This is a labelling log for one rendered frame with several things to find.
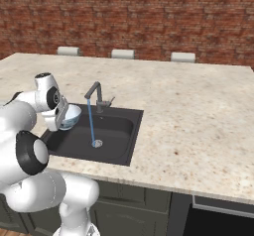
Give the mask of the black dishwasher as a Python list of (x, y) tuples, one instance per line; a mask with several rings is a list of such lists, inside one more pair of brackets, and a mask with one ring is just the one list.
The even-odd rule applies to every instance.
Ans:
[(184, 236), (254, 236), (254, 204), (194, 195)]

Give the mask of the white and blue bowl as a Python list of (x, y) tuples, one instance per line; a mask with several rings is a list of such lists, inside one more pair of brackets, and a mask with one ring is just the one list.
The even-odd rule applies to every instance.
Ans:
[(65, 117), (60, 124), (60, 129), (64, 131), (71, 129), (78, 122), (80, 115), (80, 107), (74, 104), (70, 104), (68, 106)]

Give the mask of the dark grey tap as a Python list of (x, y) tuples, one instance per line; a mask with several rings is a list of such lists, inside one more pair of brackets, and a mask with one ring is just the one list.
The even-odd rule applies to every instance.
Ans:
[(102, 99), (102, 89), (101, 89), (101, 84), (99, 81), (95, 81), (93, 83), (93, 85), (89, 88), (89, 90), (84, 95), (84, 98), (90, 99), (94, 91), (97, 92), (97, 100), (96, 100), (97, 113), (102, 113), (103, 107), (110, 107), (113, 102), (113, 99), (111, 100)]

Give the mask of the dark green cupboard door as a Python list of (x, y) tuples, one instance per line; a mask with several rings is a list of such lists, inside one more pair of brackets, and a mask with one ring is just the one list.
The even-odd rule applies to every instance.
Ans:
[(60, 228), (59, 208), (39, 212), (19, 213), (12, 210), (3, 194), (0, 194), (0, 228), (31, 236), (53, 236)]
[(166, 236), (168, 213), (97, 201), (89, 210), (100, 236)]

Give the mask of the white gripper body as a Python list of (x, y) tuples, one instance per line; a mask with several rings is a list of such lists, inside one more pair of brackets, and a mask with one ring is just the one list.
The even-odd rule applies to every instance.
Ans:
[(46, 125), (51, 132), (55, 132), (59, 129), (65, 114), (68, 110), (68, 102), (62, 95), (60, 103), (54, 110), (43, 112), (42, 116), (45, 119)]

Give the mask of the dark green drawer front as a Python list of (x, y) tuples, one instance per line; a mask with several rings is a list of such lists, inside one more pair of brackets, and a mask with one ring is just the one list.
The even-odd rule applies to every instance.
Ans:
[(169, 208), (171, 194), (168, 191), (102, 180), (98, 184), (100, 201), (157, 212), (166, 212)]

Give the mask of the dark grey sink basin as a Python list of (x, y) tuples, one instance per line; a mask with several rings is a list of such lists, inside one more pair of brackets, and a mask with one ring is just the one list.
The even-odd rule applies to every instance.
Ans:
[(88, 110), (78, 104), (81, 115), (78, 122), (67, 131), (47, 130), (41, 139), (53, 156), (88, 160), (129, 167), (143, 117), (143, 110), (106, 107), (102, 113), (91, 106), (95, 140), (100, 148), (91, 145)]

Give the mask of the white stool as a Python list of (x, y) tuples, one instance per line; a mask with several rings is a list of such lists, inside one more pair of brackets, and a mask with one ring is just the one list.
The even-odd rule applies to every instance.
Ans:
[(134, 59), (135, 51), (134, 50), (113, 50), (111, 52), (111, 57), (113, 59)]
[(193, 54), (193, 53), (171, 53), (171, 61), (195, 63), (195, 54)]
[(59, 56), (78, 57), (80, 55), (80, 49), (77, 47), (58, 47), (57, 54)]

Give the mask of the blue water stream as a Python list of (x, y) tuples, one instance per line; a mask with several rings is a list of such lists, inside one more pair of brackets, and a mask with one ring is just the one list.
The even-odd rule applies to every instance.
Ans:
[(90, 132), (91, 132), (91, 145), (93, 148), (95, 148), (95, 136), (94, 136), (93, 120), (92, 120), (91, 105), (90, 105), (89, 98), (87, 98), (87, 110), (88, 110), (89, 126), (90, 126)]

